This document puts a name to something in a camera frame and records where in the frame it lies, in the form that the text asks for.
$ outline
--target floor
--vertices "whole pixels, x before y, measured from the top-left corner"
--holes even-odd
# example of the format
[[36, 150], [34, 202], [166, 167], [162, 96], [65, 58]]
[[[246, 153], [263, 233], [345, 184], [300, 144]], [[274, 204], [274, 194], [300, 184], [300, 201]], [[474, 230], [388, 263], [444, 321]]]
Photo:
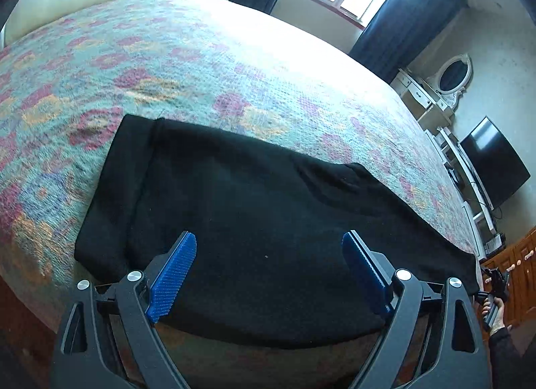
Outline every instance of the floor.
[[55, 333], [0, 277], [0, 382], [5, 389], [47, 389]]
[[510, 336], [512, 336], [512, 342], [518, 349], [518, 351], [523, 354], [529, 344], [532, 341], [532, 338], [536, 335], [536, 319], [530, 319], [525, 321], [520, 326], [513, 328], [510, 331]]

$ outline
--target metal screw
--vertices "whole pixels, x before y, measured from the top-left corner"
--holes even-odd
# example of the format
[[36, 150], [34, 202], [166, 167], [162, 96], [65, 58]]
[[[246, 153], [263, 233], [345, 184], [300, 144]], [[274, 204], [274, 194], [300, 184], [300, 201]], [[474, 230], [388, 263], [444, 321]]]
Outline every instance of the metal screw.
[[411, 279], [411, 273], [406, 269], [399, 269], [397, 271], [397, 277], [400, 280], [409, 280], [409, 279]]
[[141, 273], [139, 271], [131, 271], [127, 276], [127, 279], [129, 279], [131, 282], [137, 282], [139, 279], [141, 279]]
[[455, 277], [451, 277], [449, 279], [449, 283], [451, 286], [454, 286], [455, 288], [461, 288], [462, 287], [462, 281], [460, 279], [457, 279]]
[[76, 285], [76, 287], [78, 289], [80, 289], [81, 291], [83, 291], [84, 289], [89, 288], [89, 280], [80, 280], [78, 282], [78, 285]]

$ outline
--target floral bedspread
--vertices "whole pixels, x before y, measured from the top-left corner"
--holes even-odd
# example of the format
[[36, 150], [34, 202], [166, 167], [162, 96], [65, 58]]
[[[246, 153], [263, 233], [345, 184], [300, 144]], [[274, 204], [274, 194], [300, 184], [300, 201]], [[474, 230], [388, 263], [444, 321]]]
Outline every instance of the floral bedspread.
[[53, 329], [85, 275], [74, 241], [126, 113], [360, 162], [472, 251], [429, 141], [396, 93], [353, 59], [227, 1], [116, 0], [0, 52], [0, 275]]

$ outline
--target oval mirror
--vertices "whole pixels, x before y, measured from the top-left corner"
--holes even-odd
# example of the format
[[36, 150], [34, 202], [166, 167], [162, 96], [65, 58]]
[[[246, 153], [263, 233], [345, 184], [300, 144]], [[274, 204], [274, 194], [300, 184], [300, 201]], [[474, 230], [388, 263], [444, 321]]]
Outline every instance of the oval mirror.
[[451, 91], [456, 89], [467, 76], [469, 70], [468, 64], [461, 60], [451, 63], [441, 75], [439, 88], [443, 91]]

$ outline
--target drawer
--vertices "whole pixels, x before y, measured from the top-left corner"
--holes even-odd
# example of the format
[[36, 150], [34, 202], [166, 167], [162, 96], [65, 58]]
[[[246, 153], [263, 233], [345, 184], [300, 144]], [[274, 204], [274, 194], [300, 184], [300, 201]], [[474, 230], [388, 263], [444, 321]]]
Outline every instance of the drawer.
[[424, 106], [424, 108], [427, 108], [430, 106], [431, 104], [430, 99], [414, 83], [409, 84], [408, 90], [411, 93], [411, 95], [415, 98], [415, 100], [419, 102], [422, 106]]
[[398, 72], [397, 79], [404, 85], [404, 87], [407, 87], [409, 84], [411, 84], [411, 79], [403, 73]]
[[438, 107], [441, 109], [441, 111], [446, 110], [449, 106], [443, 99], [438, 100]]

